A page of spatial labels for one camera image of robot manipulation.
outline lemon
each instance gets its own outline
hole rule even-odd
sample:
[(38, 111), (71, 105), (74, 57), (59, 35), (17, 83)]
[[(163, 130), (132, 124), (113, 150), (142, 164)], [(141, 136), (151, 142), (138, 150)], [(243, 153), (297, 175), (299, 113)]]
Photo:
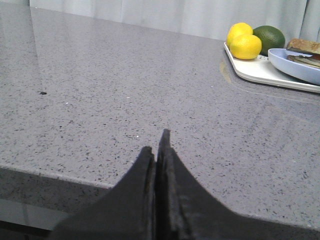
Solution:
[(242, 60), (250, 60), (256, 58), (262, 48), (260, 38), (251, 34), (242, 34), (234, 38), (230, 44), (231, 54)]
[(253, 30), (253, 35), (262, 42), (261, 55), (268, 56), (269, 49), (283, 49), (286, 43), (284, 34), (274, 26), (259, 26)]
[(252, 27), (245, 22), (238, 22), (234, 24), (226, 37), (226, 45), (229, 47), (232, 40), (242, 34), (253, 34), (254, 30)]

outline gray speckled countertop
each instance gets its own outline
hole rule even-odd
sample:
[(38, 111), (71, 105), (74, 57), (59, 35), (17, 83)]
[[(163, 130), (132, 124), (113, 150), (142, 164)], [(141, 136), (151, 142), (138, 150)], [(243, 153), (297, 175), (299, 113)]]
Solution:
[(14, 4), (0, 44), (2, 171), (109, 188), (169, 128), (229, 208), (320, 229), (319, 94), (237, 77), (219, 40)]

